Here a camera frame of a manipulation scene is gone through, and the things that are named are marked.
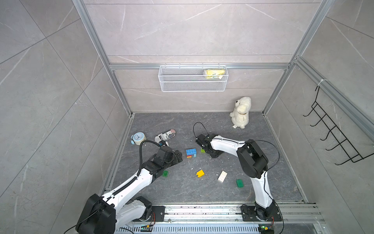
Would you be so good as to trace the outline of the blue long lego brick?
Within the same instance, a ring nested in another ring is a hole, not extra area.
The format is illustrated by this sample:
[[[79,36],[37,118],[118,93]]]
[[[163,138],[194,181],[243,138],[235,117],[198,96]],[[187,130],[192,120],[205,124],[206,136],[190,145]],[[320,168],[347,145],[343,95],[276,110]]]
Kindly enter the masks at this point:
[[[193,157],[196,157],[197,156],[197,151],[194,148],[193,149],[187,149],[186,154],[187,154],[187,156],[192,155]]]

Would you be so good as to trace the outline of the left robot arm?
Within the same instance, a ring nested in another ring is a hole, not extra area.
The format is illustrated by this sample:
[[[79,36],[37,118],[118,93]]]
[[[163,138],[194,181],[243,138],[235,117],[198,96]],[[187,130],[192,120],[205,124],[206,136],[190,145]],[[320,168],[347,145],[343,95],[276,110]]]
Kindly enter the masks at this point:
[[[143,161],[143,145],[154,144],[158,151]],[[139,146],[139,168],[127,181],[113,190],[88,198],[76,225],[72,228],[79,234],[113,234],[119,227],[136,220],[147,220],[152,203],[143,197],[133,197],[151,185],[163,172],[182,162],[182,153],[164,143],[144,140]]]

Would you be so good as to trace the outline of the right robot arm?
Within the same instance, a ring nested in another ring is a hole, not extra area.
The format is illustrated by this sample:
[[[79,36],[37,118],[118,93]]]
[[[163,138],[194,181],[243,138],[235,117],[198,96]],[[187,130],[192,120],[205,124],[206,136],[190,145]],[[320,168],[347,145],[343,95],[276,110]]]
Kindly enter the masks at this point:
[[[210,133],[206,135],[194,134],[194,136],[196,143],[211,158],[218,158],[223,153],[234,155],[238,158],[243,172],[251,178],[255,192],[254,211],[256,218],[260,221],[268,221],[270,218],[274,219],[273,213],[278,205],[271,195],[269,183],[267,182],[267,173],[280,161],[280,152],[278,152],[277,161],[271,167],[268,167],[269,160],[257,144],[259,142],[257,139],[239,141]]]

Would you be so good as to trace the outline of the yellow stepped lego brick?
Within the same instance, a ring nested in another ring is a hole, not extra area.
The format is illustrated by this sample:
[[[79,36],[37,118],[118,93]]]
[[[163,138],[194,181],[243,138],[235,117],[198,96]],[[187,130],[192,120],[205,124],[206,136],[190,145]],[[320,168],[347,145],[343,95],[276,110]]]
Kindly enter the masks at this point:
[[[202,176],[205,175],[204,171],[203,170],[199,170],[197,173],[196,173],[197,177],[198,178],[201,178]]]

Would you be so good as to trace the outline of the white long lego brick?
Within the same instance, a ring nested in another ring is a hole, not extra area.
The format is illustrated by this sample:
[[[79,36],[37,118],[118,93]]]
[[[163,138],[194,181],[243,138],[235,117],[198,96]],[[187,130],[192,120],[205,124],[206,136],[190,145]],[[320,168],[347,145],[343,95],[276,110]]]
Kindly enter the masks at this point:
[[[219,175],[217,181],[219,181],[220,183],[223,183],[227,177],[227,172],[225,171],[222,171],[221,174]]]

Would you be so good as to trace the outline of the green flat lego brick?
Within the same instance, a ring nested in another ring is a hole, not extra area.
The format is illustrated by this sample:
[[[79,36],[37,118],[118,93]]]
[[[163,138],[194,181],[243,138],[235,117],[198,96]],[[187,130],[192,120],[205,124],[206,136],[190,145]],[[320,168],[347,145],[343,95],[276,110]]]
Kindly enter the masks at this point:
[[[236,184],[237,184],[238,188],[243,188],[244,187],[243,181],[241,179],[237,179]]]

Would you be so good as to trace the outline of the small toy car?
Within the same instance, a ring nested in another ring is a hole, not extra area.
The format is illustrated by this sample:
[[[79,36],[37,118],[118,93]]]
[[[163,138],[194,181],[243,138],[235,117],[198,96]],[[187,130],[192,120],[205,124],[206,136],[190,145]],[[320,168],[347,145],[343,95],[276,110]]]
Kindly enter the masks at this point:
[[[164,133],[161,133],[161,134],[158,134],[156,137],[155,137],[155,142],[159,143],[161,141],[168,141],[170,140],[171,138],[175,137],[176,136],[176,131],[174,129],[170,129],[169,131],[167,132],[164,132]]]

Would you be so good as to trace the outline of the tape roll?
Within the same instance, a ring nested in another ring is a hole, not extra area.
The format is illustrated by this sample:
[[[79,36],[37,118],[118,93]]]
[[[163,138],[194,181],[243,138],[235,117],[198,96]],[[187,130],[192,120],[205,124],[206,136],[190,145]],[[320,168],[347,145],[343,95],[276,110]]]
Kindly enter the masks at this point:
[[[143,132],[137,132],[131,136],[131,144],[140,145],[143,141],[147,140]]]

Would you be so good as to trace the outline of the white plush toy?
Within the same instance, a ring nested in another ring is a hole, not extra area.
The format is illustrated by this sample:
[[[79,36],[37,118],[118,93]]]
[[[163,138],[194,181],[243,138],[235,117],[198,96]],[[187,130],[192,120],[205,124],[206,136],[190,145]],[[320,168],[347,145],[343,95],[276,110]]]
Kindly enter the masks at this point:
[[[251,109],[251,98],[242,97],[235,102],[233,112],[229,114],[233,123],[233,128],[244,129],[249,123],[249,111]]]

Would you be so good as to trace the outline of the yellow sponge in basket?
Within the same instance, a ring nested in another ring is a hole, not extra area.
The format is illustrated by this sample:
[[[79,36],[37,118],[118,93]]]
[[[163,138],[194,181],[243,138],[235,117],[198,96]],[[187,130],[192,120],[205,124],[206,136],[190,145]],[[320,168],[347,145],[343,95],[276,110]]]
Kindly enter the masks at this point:
[[[203,71],[206,79],[222,79],[226,75],[225,69],[206,69]]]

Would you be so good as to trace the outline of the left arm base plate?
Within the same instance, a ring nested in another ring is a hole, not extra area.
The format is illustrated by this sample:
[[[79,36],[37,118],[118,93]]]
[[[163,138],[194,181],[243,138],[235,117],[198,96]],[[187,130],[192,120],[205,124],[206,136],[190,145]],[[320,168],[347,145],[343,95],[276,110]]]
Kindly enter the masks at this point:
[[[152,206],[146,208],[145,212],[139,219],[134,222],[163,222],[165,217],[165,206]]]

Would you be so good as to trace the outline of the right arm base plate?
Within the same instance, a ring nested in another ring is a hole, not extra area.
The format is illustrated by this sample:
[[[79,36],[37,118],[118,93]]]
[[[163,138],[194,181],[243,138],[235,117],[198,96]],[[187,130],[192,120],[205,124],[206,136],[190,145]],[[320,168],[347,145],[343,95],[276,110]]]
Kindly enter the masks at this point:
[[[280,210],[274,203],[268,208],[263,208],[257,203],[254,205],[243,204],[240,210],[243,221],[282,221]]]

